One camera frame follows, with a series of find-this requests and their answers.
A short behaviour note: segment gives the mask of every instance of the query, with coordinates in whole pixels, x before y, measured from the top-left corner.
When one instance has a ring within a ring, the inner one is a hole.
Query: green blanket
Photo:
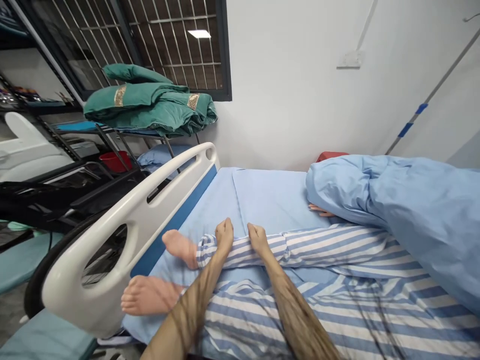
[[[117,129],[154,129],[169,138],[191,136],[217,121],[208,94],[190,93],[188,87],[136,65],[107,65],[104,71],[127,83],[95,91],[83,108],[87,120]]]

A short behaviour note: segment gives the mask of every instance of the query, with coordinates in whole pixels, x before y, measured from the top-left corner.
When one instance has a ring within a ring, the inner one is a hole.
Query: white wall
[[[447,160],[457,168],[480,169],[480,131]]]
[[[70,96],[36,48],[0,51],[0,70],[14,86],[34,89],[42,98]]]
[[[480,26],[462,22],[480,1],[381,0],[363,66],[337,70],[371,3],[227,0],[233,101],[200,134],[223,166],[305,171],[322,151],[383,154]],[[474,47],[395,155],[446,160],[480,129]]]

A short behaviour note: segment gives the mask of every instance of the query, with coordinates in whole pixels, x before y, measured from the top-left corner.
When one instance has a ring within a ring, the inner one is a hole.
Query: teal cushion
[[[52,246],[62,234],[53,233]],[[0,253],[0,294],[28,281],[49,251],[50,234],[42,234]]]
[[[97,341],[46,309],[0,348],[1,360],[87,360]]]

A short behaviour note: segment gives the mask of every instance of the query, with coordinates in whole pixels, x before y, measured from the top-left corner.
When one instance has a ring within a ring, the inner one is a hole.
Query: hospital gown
[[[322,267],[336,273],[327,284],[295,286],[344,358],[395,358],[395,346],[406,359],[480,357],[480,321],[387,232],[342,223],[267,239],[284,268]],[[215,251],[215,237],[205,235],[196,254],[200,268]],[[250,240],[235,239],[224,269],[252,265],[262,261]],[[203,341],[233,358],[292,357],[273,290],[249,280],[217,284],[205,314],[205,330]]]

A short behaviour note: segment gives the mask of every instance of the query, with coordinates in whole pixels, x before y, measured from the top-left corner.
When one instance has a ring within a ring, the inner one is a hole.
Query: ceiling light
[[[210,33],[207,30],[188,30],[197,39],[210,39]]]

